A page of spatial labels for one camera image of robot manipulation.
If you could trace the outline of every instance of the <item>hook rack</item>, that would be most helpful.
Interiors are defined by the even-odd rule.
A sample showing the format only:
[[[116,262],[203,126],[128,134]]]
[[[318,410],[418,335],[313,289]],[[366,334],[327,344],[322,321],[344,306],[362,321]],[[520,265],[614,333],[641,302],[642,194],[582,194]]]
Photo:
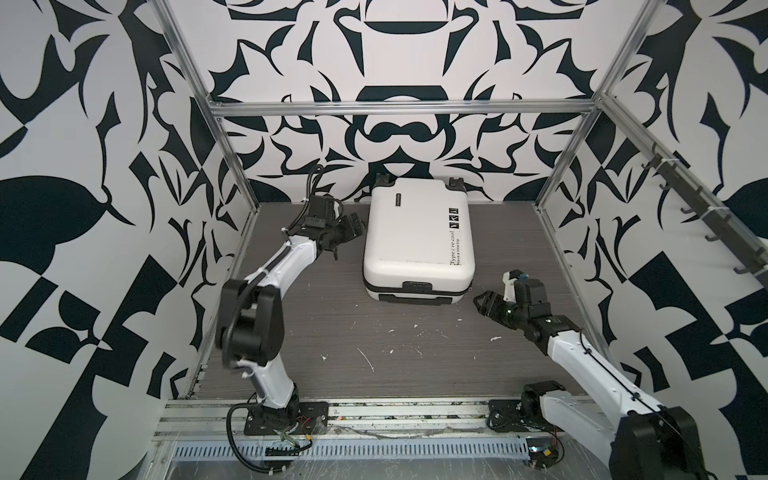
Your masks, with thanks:
[[[688,204],[688,208],[680,209],[682,213],[696,214],[712,230],[714,235],[706,235],[705,238],[710,242],[723,242],[739,259],[743,266],[733,271],[739,275],[752,273],[768,289],[768,253],[763,241],[679,160],[655,154],[643,166],[645,170],[648,168],[656,169],[666,181],[666,184],[661,185],[662,190],[674,190]]]

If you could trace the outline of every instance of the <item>wire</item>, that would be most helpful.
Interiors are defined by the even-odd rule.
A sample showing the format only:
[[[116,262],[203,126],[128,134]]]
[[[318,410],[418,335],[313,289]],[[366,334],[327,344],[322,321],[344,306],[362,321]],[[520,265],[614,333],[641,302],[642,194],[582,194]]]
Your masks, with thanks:
[[[647,409],[651,410],[651,411],[652,411],[652,412],[653,412],[653,413],[654,413],[654,414],[655,414],[657,417],[659,417],[659,420],[661,420],[662,422],[666,423],[666,424],[667,424],[667,426],[668,426],[669,428],[671,428],[671,429],[672,429],[672,431],[673,431],[673,432],[675,432],[675,433],[677,434],[677,436],[678,436],[678,437],[680,438],[680,440],[683,442],[683,445],[685,445],[686,447],[688,447],[688,449],[689,449],[689,450],[690,450],[690,451],[691,451],[691,452],[694,454],[694,458],[695,458],[695,459],[696,459],[696,460],[697,460],[697,461],[698,461],[698,462],[701,464],[701,469],[702,469],[702,470],[704,470],[704,472],[707,474],[707,477],[709,477],[709,478],[714,478],[714,480],[717,480],[717,475],[715,475],[714,473],[712,473],[712,472],[710,472],[709,470],[707,470],[707,467],[706,467],[706,466],[705,466],[705,464],[704,464],[704,460],[703,460],[703,458],[701,458],[701,457],[699,456],[699,452],[697,452],[697,451],[694,449],[694,447],[690,446],[690,444],[688,443],[688,441],[687,441],[687,440],[686,440],[686,439],[683,437],[683,434],[681,434],[681,433],[680,433],[680,432],[679,432],[679,431],[678,431],[678,430],[677,430],[677,429],[676,429],[676,428],[675,428],[675,427],[674,427],[674,426],[673,426],[671,423],[669,423],[669,422],[667,421],[667,419],[665,419],[665,418],[664,418],[664,417],[663,417],[663,416],[662,416],[662,415],[661,415],[661,414],[660,414],[658,411],[656,411],[656,410],[652,409],[652,408],[651,408],[651,407],[650,407],[650,406],[649,406],[649,405],[648,405],[646,402],[643,402],[643,399],[641,398],[641,396],[640,396],[640,393],[639,393],[639,392],[632,392],[631,390],[629,390],[629,388],[627,388],[627,386],[626,386],[626,385],[625,385],[625,384],[624,384],[622,381],[620,381],[620,380],[619,380],[619,379],[616,377],[616,375],[614,375],[614,374],[612,373],[612,371],[610,371],[610,370],[608,369],[608,367],[606,367],[605,365],[603,365],[603,363],[602,363],[601,361],[599,361],[599,360],[598,360],[598,359],[597,359],[597,358],[596,358],[594,355],[592,355],[592,349],[589,349],[589,348],[587,348],[587,347],[586,347],[586,345],[584,344],[584,334],[582,333],[582,331],[581,331],[581,330],[579,330],[579,333],[578,333],[578,338],[579,338],[579,342],[581,342],[581,346],[584,348],[584,354],[585,354],[585,355],[589,355],[590,357],[592,357],[592,359],[593,359],[593,360],[594,360],[594,361],[595,361],[595,362],[596,362],[596,363],[597,363],[599,366],[603,367],[603,370],[605,370],[606,372],[608,372],[608,374],[609,374],[610,376],[614,377],[614,380],[616,380],[616,381],[619,383],[619,385],[621,385],[622,387],[624,387],[624,389],[625,389],[625,390],[627,390],[627,392],[630,394],[630,396],[632,397],[632,399],[633,399],[633,400],[637,400],[638,402],[640,402],[640,403],[641,403],[641,404],[642,404],[642,405],[643,405],[645,408],[647,408]]]

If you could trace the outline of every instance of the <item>mounting plate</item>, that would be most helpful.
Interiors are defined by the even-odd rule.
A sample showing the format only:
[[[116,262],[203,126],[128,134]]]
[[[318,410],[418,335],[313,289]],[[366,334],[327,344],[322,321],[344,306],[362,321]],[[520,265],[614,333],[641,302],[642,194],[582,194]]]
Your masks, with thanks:
[[[302,427],[300,432],[294,432],[295,434],[311,434],[317,426],[317,422],[328,426],[328,408],[327,402],[300,402],[299,403],[299,415],[304,415],[310,420],[305,425],[299,425]],[[270,427],[264,424],[264,417],[260,414],[260,409],[249,409],[248,417],[245,421],[245,428],[243,428],[243,435],[273,435],[274,431]]]

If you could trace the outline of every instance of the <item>perforated metal strip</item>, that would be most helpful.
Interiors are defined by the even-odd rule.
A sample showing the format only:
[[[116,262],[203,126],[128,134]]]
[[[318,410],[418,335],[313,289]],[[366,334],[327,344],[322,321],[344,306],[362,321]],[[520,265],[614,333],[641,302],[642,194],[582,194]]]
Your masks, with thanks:
[[[263,459],[265,447],[271,440],[243,440],[237,442],[248,458]],[[232,449],[226,441],[179,442],[174,452],[177,462],[210,462],[231,460]],[[269,460],[296,457],[268,457]],[[414,458],[509,458],[528,459],[525,439],[317,439],[314,446],[301,452],[305,460],[402,460]]]

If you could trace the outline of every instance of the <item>white debris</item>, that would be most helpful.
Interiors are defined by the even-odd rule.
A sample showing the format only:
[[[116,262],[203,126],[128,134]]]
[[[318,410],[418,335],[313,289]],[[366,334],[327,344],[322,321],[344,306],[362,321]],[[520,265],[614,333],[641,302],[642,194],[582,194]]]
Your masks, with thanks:
[[[371,361],[368,360],[368,357],[366,356],[366,354],[363,353],[361,349],[357,349],[357,351],[360,352],[360,355],[362,355],[364,359],[366,359],[366,362],[368,362],[368,366],[371,367],[371,372],[375,372],[375,370],[373,369],[373,365],[371,365]]]

